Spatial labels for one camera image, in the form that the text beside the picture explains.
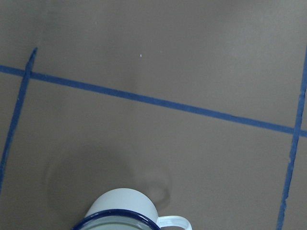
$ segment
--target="floor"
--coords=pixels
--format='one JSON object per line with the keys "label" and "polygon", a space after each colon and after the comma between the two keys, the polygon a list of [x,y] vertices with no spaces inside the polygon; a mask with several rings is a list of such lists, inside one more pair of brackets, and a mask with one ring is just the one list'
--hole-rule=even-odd
{"label": "floor", "polygon": [[195,230],[306,229],[307,1],[0,5],[0,229],[118,187]]}

